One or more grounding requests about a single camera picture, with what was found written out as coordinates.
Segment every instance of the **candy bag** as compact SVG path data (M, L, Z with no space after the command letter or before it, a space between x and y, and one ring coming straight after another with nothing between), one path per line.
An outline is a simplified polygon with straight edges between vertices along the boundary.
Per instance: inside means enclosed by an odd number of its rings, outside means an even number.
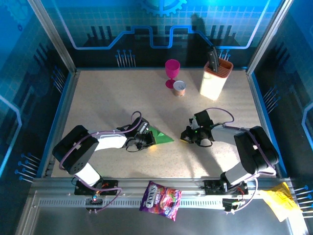
M150 181L143 195L139 210L160 214L175 221L180 200L181 191Z

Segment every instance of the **knife block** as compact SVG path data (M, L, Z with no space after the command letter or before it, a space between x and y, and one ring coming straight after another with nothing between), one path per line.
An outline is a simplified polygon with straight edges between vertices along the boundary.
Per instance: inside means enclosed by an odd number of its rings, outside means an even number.
M200 94L211 100L218 99L230 72L234 68L231 62L221 58L219 58L219 63L218 72L213 72L212 69L209 68L209 62L204 66Z

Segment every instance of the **pink wine glass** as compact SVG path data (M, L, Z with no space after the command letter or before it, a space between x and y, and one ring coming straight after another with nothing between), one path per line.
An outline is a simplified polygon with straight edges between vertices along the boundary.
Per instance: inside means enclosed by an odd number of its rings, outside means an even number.
M168 60L165 63L165 72L169 77L169 80L166 81L165 85L167 88L173 89L173 84L176 82L174 78L179 74L180 63L177 60Z

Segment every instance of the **yellow bag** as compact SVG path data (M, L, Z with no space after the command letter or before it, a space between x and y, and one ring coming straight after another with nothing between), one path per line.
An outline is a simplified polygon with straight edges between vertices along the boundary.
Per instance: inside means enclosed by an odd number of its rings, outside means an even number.
M302 212L292 199L290 190L285 182L268 191L260 190L259 193L275 213L279 222L284 221L292 213Z

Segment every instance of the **gear logo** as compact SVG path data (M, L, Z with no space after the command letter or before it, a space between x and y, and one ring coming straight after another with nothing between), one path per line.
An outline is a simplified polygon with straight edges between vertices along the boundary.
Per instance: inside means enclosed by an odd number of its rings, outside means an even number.
M27 0L0 0L0 6L5 6L13 19L21 24L28 16Z
M175 14L176 10L180 10L182 5L187 3L186 0L141 0L139 2L141 9L145 9L147 14L170 16Z

